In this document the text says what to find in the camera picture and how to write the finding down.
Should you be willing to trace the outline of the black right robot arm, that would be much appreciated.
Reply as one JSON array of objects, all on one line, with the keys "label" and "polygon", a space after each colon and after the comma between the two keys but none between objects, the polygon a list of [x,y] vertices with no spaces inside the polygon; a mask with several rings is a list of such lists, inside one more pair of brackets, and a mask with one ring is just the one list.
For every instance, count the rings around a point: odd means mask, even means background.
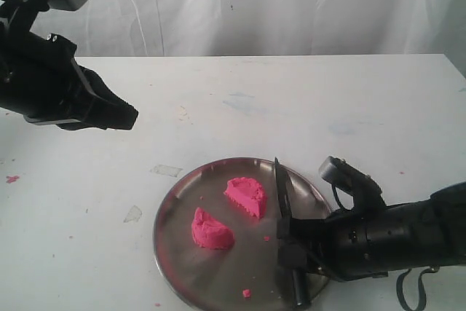
[{"label": "black right robot arm", "polygon": [[336,210],[277,223],[277,261],[347,282],[417,267],[465,264],[465,184],[381,210]]}]

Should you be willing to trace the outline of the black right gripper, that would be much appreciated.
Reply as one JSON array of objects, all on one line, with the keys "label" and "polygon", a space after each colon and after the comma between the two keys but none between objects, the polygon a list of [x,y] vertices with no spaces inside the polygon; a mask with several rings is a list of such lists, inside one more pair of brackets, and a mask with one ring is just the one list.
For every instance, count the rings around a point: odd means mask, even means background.
[{"label": "black right gripper", "polygon": [[325,219],[282,217],[277,238],[301,238],[301,243],[279,240],[278,264],[339,282],[387,277],[387,268],[371,251],[367,226],[388,208],[362,213],[336,210]]}]

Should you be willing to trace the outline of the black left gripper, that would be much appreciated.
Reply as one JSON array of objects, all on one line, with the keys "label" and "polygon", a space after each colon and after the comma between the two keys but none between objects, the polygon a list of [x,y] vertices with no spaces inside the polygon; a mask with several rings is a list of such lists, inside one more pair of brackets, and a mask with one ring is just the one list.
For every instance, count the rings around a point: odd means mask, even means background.
[{"label": "black left gripper", "polygon": [[59,34],[1,33],[1,107],[34,125],[131,130],[138,111],[74,57]]}]

